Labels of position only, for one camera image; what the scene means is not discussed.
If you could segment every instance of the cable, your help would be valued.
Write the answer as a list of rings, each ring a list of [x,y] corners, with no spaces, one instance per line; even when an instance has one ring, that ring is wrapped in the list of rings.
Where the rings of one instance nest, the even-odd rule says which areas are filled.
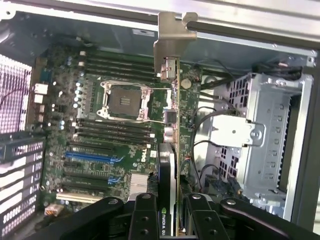
[[[213,62],[213,63],[218,63],[221,67],[224,68],[224,70],[233,78],[233,80],[236,80],[237,78],[231,73],[231,71],[218,59],[204,59],[197,61],[196,64],[201,64],[205,62]]]
[[[215,147],[217,147],[217,148],[221,148],[220,145],[215,144],[213,141],[210,141],[210,140],[197,141],[197,142],[193,145],[193,147],[197,146],[198,144],[202,144],[202,143],[208,143],[208,144],[211,144],[212,146],[215,146]]]
[[[266,74],[289,81],[300,79],[302,69],[302,66],[288,66],[281,62],[257,63],[252,66],[253,73]]]
[[[11,94],[13,94],[13,93],[15,93],[15,92],[23,91],[23,90],[29,91],[27,88],[18,88],[18,89],[12,90],[11,92],[9,92],[9,93],[7,93],[6,95],[4,95],[3,98],[2,98],[1,101],[0,101],[0,110],[1,110],[1,108],[2,108],[2,106],[3,106],[3,104],[4,104],[4,102],[5,102],[5,100],[6,100],[7,97],[9,97]]]
[[[201,186],[199,174],[197,172],[197,166],[196,166],[196,162],[195,162],[195,152],[194,152],[194,144],[195,144],[195,138],[196,138],[197,131],[200,128],[201,124],[203,124],[207,119],[209,119],[211,117],[219,116],[219,115],[232,114],[234,112],[235,112],[234,110],[229,110],[229,109],[228,110],[221,110],[221,111],[211,112],[208,115],[206,115],[206,116],[204,116],[203,118],[200,119],[200,121],[195,125],[194,130],[191,133],[191,137],[190,137],[190,146],[191,146],[190,161],[191,161],[192,166],[194,168],[195,176],[196,176],[196,179],[197,179],[197,184],[199,185],[200,189],[202,189],[202,186]]]
[[[192,117],[191,117],[191,123],[190,123],[191,126],[194,125],[195,118],[196,118],[197,113],[198,113],[198,111],[199,111],[200,109],[210,109],[210,110],[215,111],[215,112],[217,111],[214,107],[210,107],[210,106],[201,106],[201,107],[198,107],[198,108],[194,111],[194,113],[193,113],[193,115],[192,115]]]
[[[214,165],[214,164],[206,164],[206,165],[203,166],[203,168],[201,169],[201,172],[200,172],[200,177],[199,177],[200,180],[201,180],[201,178],[202,178],[202,175],[205,173],[205,170],[206,170],[207,168],[209,168],[209,167],[214,167],[215,169],[218,170],[219,179],[221,180],[222,177],[221,177],[220,169],[219,169],[216,165]]]
[[[207,98],[211,98],[212,102],[214,102],[214,103],[223,102],[223,103],[227,104],[230,109],[237,111],[237,109],[227,99],[225,99],[224,97],[211,95],[211,94],[208,94],[208,93],[202,92],[202,91],[200,92],[200,95],[202,95],[204,97],[207,97]]]

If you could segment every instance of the microchip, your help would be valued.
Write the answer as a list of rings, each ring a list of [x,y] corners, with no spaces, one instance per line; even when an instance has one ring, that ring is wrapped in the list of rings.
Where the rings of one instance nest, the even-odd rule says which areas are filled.
[[[165,124],[177,123],[177,112],[174,109],[164,110],[164,123]]]
[[[140,89],[112,87],[108,102],[110,114],[138,117],[141,108],[141,95]]]

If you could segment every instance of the metal expansion slot bracket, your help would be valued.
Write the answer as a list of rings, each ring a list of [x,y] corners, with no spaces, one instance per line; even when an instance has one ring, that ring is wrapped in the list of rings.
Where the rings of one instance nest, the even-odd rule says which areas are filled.
[[[265,127],[249,122],[244,117],[218,115],[213,118],[211,141],[220,146],[241,148],[246,145],[261,146]]]
[[[179,58],[188,44],[197,39],[196,31],[187,29],[188,22],[196,22],[195,12],[182,14],[182,20],[176,19],[175,12],[160,12],[158,14],[158,40],[153,44],[154,71],[161,73],[161,79],[170,78],[172,62],[167,58]]]

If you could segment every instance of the screw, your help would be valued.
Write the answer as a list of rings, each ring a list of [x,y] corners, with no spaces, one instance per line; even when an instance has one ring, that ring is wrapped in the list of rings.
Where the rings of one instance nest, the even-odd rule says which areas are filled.
[[[226,204],[235,205],[236,202],[234,200],[229,199],[229,200],[226,201]]]
[[[149,198],[151,198],[151,196],[150,196],[150,194],[145,194],[145,195],[142,196],[142,198],[143,199],[149,199]]]
[[[117,199],[113,199],[113,200],[111,200],[110,202],[109,202],[109,204],[117,204],[118,203],[118,200]]]
[[[200,196],[199,194],[194,194],[194,195],[192,195],[192,198],[193,198],[193,199],[200,199],[201,196]]]

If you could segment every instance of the pci bracket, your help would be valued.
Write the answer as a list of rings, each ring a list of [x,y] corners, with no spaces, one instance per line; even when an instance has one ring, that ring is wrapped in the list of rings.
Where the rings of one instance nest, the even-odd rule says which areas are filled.
[[[176,19],[175,12],[160,12],[158,14],[158,40],[153,44],[154,71],[161,74],[161,80],[170,80],[172,64],[168,58],[179,58],[188,44],[197,39],[196,31],[187,29],[188,22],[196,22],[195,12],[182,14],[182,20]]]

